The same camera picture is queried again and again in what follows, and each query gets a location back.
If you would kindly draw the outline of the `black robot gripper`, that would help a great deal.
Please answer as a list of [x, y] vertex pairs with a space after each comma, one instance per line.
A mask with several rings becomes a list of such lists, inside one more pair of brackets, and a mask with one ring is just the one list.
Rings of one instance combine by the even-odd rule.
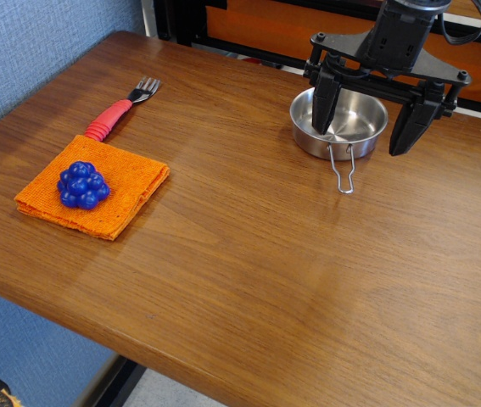
[[304, 75], [314, 87], [317, 133], [327, 133], [343, 89], [403, 104], [390, 138], [392, 156], [408, 153], [434, 120], [451, 116], [471, 78], [423, 48], [433, 25], [445, 24], [449, 6], [448, 1], [385, 1], [368, 32], [313, 35]]

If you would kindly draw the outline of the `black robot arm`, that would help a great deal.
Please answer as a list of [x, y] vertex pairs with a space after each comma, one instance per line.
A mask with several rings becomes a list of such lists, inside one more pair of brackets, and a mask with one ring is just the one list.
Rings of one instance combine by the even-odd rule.
[[368, 32], [313, 35], [304, 75], [314, 88], [316, 132], [327, 132], [344, 89], [401, 104], [389, 142], [393, 156], [407, 153], [435, 120], [452, 116], [471, 77], [423, 48], [436, 16], [449, 6], [385, 1]]

